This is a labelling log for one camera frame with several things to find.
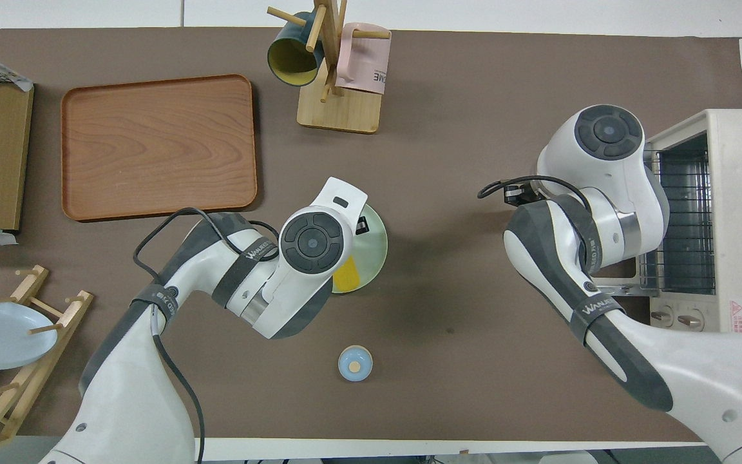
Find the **brown table surface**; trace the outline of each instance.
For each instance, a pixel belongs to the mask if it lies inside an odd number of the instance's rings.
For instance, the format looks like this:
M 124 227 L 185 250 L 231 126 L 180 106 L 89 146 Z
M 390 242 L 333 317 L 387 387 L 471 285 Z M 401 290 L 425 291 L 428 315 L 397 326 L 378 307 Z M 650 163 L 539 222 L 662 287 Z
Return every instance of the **brown table surface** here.
M 47 302 L 97 296 L 20 434 L 61 435 L 73 421 L 82 368 L 149 281 L 133 248 L 162 220 L 65 217 L 62 95 L 239 73 L 257 112 L 260 194 L 245 216 L 279 228 L 335 176 L 368 193 L 389 251 L 373 282 L 334 296 L 288 340 L 189 298 L 163 340 L 210 437 L 697 441 L 580 348 L 506 258 L 510 208 L 475 194 L 529 173 L 554 130 L 591 104 L 630 109 L 648 135 L 704 108 L 742 108 L 736 39 L 394 32 L 379 133 L 356 135 L 298 126 L 298 90 L 265 64 L 276 32 L 0 30 L 0 61 L 36 82 L 21 244 L 0 247 L 0 296 L 18 283 L 13 269 L 33 264 L 51 271 Z M 142 258 L 164 264 L 194 222 L 176 220 Z M 336 370 L 354 343 L 375 363 L 356 384 Z

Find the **toaster oven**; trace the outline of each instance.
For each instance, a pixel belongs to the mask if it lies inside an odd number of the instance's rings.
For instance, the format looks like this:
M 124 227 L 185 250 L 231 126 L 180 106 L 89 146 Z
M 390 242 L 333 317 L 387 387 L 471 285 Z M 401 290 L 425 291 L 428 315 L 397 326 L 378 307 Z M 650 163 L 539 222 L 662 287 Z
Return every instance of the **toaster oven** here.
M 650 297 L 650 323 L 742 332 L 742 109 L 706 110 L 647 141 L 645 163 L 669 200 L 660 247 L 632 279 L 599 278 L 615 296 Z

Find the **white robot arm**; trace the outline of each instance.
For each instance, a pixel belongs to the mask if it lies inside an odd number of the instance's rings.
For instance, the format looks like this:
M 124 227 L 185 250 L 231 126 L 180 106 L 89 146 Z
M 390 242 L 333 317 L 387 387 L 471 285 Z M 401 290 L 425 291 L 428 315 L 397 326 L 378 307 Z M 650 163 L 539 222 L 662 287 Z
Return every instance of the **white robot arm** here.
M 279 252 L 239 214 L 198 223 L 88 362 L 79 413 L 41 463 L 194 462 L 191 420 L 160 362 L 159 334 L 193 291 L 266 338 L 297 334 L 330 296 L 366 200 L 328 179 L 311 206 L 286 221 Z
M 615 380 L 680 420 L 721 461 L 742 463 L 742 334 L 640 324 L 590 276 L 654 249 L 665 234 L 668 203 L 642 156 L 639 121 L 592 106 L 557 130 L 540 155 L 541 176 L 496 182 L 478 197 L 504 188 L 518 205 L 503 234 L 509 260 Z

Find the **brown tray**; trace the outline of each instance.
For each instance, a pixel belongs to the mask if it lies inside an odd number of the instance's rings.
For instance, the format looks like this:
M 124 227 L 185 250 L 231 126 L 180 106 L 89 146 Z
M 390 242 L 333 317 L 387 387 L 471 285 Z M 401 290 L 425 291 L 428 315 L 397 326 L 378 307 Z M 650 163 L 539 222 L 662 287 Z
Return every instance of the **brown tray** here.
M 255 197 L 244 76 L 74 88 L 62 98 L 62 209 L 71 219 L 242 208 Z

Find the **mug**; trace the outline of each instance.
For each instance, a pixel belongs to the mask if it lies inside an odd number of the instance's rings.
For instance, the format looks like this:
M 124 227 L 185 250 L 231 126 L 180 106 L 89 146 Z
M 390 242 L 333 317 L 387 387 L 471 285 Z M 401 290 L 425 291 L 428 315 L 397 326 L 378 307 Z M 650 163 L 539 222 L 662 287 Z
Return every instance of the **mug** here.
M 336 86 L 383 94 L 391 39 L 359 39 L 353 36 L 354 30 L 386 32 L 391 36 L 388 29 L 376 24 L 345 24 L 336 61 Z
M 298 12 L 295 17 L 305 21 L 305 26 L 289 21 L 283 26 L 268 47 L 268 67 L 282 82 L 296 87 L 308 85 L 319 71 L 325 51 L 317 41 L 313 53 L 305 49 L 315 17 L 314 12 Z

